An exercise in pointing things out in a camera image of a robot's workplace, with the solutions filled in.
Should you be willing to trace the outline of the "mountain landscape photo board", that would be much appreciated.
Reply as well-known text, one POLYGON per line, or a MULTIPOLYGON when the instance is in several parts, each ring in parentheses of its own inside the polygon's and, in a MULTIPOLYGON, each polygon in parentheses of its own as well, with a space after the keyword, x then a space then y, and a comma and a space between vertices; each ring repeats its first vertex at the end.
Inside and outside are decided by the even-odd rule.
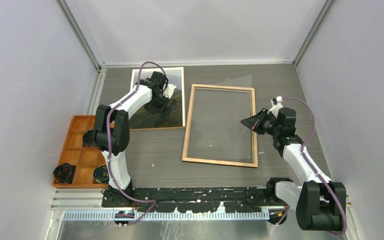
POLYGON ((185 100, 184 100, 184 68, 168 67, 164 69, 168 83, 175 85, 168 107, 172 107, 168 117, 159 116, 148 111, 146 105, 139 108, 129 119, 131 129, 153 129, 153 128, 177 128, 184 127, 185 120, 185 100))

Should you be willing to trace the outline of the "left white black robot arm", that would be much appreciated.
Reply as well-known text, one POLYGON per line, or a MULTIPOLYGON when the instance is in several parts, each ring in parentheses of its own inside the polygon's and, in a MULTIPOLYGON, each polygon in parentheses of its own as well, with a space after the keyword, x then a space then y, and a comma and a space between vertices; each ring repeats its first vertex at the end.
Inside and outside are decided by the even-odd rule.
POLYGON ((154 71, 149 78, 138 79, 128 94, 96 109, 92 138, 101 151, 108 170, 108 191, 121 207, 134 200, 132 179, 128 173, 126 149, 130 142, 130 119, 144 108, 152 115, 167 121, 176 100, 172 99, 177 87, 169 83, 165 72, 154 71))

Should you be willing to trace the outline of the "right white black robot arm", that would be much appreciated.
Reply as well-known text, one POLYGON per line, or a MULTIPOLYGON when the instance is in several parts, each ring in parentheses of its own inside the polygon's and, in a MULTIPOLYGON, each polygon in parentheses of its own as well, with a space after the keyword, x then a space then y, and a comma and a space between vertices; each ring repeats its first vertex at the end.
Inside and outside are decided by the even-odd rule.
POLYGON ((304 141, 296 134, 296 114, 288 107, 276 111, 264 108, 240 121, 258 135, 272 136, 274 148, 302 184, 298 187, 288 178, 272 177, 265 198, 271 205, 285 202, 295 211, 297 223, 304 231, 344 233, 346 188, 327 177, 309 156, 304 141))

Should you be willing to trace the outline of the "black yellow-green coiled bundle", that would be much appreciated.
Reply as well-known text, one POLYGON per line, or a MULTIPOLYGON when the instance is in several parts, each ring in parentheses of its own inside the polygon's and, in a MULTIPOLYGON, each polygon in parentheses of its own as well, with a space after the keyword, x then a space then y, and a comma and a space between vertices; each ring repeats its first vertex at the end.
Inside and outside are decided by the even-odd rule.
POLYGON ((109 172, 105 164, 98 165, 93 171, 93 179, 97 184, 108 184, 109 183, 109 172))

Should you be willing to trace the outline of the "orange compartment tray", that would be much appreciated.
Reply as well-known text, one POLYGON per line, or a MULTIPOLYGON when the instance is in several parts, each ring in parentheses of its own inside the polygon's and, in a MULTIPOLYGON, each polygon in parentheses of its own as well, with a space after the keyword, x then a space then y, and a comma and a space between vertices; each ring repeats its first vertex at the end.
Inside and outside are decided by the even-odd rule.
POLYGON ((54 178, 52 186, 58 189, 105 189, 107 184, 96 182, 95 168, 105 165, 106 161, 97 147, 83 144, 83 135, 92 130, 94 115, 74 115, 71 119, 57 166, 70 164, 74 166, 73 179, 68 183, 59 183, 54 178))

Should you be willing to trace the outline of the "black orange coiled bundle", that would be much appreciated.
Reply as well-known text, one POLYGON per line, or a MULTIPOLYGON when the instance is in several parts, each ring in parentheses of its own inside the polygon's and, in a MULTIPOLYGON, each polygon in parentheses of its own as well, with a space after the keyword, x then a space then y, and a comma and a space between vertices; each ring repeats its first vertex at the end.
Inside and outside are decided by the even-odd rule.
POLYGON ((56 183, 62 185, 72 184, 75 171, 75 165, 71 165, 69 163, 63 163, 61 165, 58 165, 53 171, 54 180, 56 181, 56 183))

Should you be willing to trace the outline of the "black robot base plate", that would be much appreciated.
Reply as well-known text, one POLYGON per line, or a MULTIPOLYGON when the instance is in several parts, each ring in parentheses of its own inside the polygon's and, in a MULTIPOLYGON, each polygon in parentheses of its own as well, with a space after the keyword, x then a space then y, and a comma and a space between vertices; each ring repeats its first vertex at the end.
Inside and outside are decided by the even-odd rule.
POLYGON ((113 187, 104 188, 102 207, 131 208, 140 213, 256 213, 262 208, 285 209, 286 203, 275 199, 265 188, 245 187, 137 187, 124 196, 113 187))

